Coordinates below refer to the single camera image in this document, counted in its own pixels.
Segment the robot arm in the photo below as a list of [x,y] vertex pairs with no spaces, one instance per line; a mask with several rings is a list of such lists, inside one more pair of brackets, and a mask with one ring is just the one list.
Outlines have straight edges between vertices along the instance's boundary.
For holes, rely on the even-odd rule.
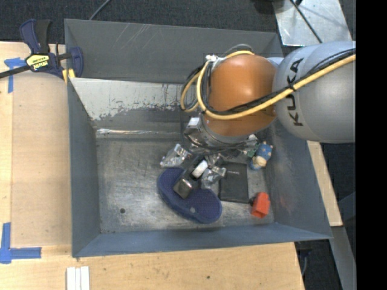
[[[252,169],[259,169],[258,161],[270,157],[259,153],[259,134],[276,119],[304,140],[354,142],[355,51],[355,42],[329,42],[282,61],[250,51],[208,56],[181,95],[183,112],[196,114],[183,131],[187,143],[160,163],[183,169],[173,191],[187,199],[194,189],[210,188],[226,175],[222,161],[257,161]],[[186,94],[195,82],[188,106]]]

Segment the yellow label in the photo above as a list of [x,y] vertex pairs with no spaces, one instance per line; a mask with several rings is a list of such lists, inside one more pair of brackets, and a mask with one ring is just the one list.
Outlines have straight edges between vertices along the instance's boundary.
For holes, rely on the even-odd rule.
[[47,66],[50,57],[33,55],[26,60],[27,65],[31,66],[34,70],[41,68],[42,66]]

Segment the wooden table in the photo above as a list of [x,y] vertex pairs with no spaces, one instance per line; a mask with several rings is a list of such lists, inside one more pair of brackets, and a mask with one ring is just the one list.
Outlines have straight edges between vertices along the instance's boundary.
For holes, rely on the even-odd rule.
[[[0,42],[0,72],[5,59],[29,53]],[[42,247],[41,259],[0,264],[0,289],[65,289],[70,266],[89,266],[91,290],[305,289],[294,243],[72,258],[67,110],[66,84],[55,76],[20,73],[11,93],[0,80],[0,225],[11,222],[11,247]],[[330,224],[340,226],[320,145],[309,148]]]

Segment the bin floor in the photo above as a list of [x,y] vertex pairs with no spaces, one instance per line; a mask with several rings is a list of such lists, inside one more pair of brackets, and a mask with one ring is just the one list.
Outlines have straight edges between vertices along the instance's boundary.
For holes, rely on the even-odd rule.
[[[186,220],[163,202],[157,178],[160,161],[178,142],[176,138],[97,138],[100,221],[102,233],[164,229],[214,228],[232,225],[267,224],[272,210],[259,219],[249,204],[222,201],[222,216],[209,225]],[[248,171],[249,195],[267,192],[265,171]],[[218,193],[218,186],[213,190]]]

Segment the blue slipper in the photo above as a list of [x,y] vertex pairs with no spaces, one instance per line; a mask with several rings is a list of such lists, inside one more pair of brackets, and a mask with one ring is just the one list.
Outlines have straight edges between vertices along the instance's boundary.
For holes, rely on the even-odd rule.
[[218,196],[211,189],[193,189],[188,198],[183,199],[174,192],[173,187],[184,170],[170,168],[165,170],[157,179],[157,187],[163,200],[182,217],[211,224],[222,215],[222,204]]

